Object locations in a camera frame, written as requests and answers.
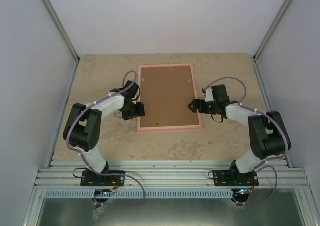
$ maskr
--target wooden table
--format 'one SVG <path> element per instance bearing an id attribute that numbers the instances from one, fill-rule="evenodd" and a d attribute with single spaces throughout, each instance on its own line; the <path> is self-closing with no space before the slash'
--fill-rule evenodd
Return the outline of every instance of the wooden table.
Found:
<path id="1" fill-rule="evenodd" d="M 122 86 L 128 70 L 138 65 L 192 63 L 198 96 L 204 98 L 202 88 L 213 80 L 234 76 L 244 81 L 247 97 L 244 104 L 264 110 L 262 95 L 248 54 L 138 54 L 83 55 L 78 66 L 70 98 L 64 115 L 66 124 L 72 105 L 93 102 L 111 89 Z M 234 80 L 226 84 L 231 100 L 239 100 L 244 90 Z M 124 121 L 113 115 L 101 124 L 98 146 L 106 160 L 230 160 L 245 154 L 250 146 L 246 126 L 225 120 L 216 123 L 210 115 L 202 115 L 203 129 L 177 132 L 137 132 L 137 119 Z M 54 160 L 81 160 L 67 149 L 59 134 Z"/>

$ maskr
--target white wall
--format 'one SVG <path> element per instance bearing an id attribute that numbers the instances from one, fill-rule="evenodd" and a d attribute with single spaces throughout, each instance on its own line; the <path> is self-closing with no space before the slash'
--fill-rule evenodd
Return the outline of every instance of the white wall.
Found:
<path id="1" fill-rule="evenodd" d="M 79 54 L 254 54 L 284 0 L 51 0 Z"/>
<path id="2" fill-rule="evenodd" d="M 0 1 L 0 225 L 18 226 L 76 64 L 41 0 Z"/>
<path id="3" fill-rule="evenodd" d="M 294 0 L 259 65 L 291 137 L 293 165 L 305 168 L 320 207 L 320 0 Z"/>

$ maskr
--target slotted metal strip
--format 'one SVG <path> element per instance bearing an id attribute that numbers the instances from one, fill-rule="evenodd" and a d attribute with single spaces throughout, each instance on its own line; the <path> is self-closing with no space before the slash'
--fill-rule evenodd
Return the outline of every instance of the slotted metal strip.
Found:
<path id="1" fill-rule="evenodd" d="M 46 198 L 93 198 L 95 189 L 47 189 Z M 146 189 L 147 199 L 232 198 L 231 189 Z M 97 198 L 141 199 L 140 189 L 118 189 L 116 193 L 102 192 Z"/>

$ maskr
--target marbled surface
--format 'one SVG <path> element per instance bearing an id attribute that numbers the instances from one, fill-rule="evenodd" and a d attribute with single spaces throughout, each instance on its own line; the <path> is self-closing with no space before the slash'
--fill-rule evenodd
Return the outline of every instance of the marbled surface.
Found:
<path id="1" fill-rule="evenodd" d="M 244 104 L 264 109 L 262 95 L 248 54 L 138 54 L 83 55 L 72 86 L 64 128 L 71 106 L 96 101 L 111 89 L 122 86 L 128 70 L 138 65 L 192 63 L 198 96 L 204 98 L 202 88 L 211 81 L 234 76 L 244 81 L 247 97 Z M 223 80 L 231 100 L 239 100 L 244 90 L 234 80 Z M 98 146 L 106 160 L 229 160 L 245 154 L 250 146 L 248 128 L 225 120 L 216 123 L 210 115 L 202 115 L 203 129 L 177 132 L 137 132 L 137 119 L 123 121 L 113 115 L 101 124 Z M 80 160 L 68 150 L 59 134 L 54 160 Z"/>

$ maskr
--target brown board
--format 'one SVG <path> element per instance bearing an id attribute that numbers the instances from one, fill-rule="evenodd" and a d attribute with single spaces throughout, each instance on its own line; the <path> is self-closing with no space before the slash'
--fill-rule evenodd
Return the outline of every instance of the brown board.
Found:
<path id="1" fill-rule="evenodd" d="M 145 108 L 138 131 L 202 128 L 200 114 L 188 108 L 198 97 L 192 64 L 142 65 L 138 75 Z"/>

